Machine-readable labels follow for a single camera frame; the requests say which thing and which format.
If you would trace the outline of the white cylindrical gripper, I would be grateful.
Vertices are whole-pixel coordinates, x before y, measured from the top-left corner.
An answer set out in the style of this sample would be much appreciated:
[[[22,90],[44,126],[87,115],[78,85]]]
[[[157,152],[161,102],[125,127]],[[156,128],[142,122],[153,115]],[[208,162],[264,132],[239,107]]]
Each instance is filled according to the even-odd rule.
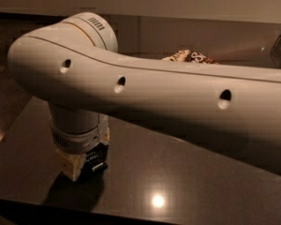
[[[52,140],[59,149],[55,154],[63,174],[76,182],[84,166],[86,155],[99,143],[110,143],[108,116],[59,105],[50,105]]]

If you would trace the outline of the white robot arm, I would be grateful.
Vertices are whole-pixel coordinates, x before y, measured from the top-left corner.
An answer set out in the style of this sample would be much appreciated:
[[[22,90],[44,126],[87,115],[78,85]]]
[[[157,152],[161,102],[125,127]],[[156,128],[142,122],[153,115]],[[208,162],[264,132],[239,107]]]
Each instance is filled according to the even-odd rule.
[[[115,117],[281,175],[281,69],[122,55],[90,12],[19,37],[7,63],[48,102],[53,142],[80,162]]]

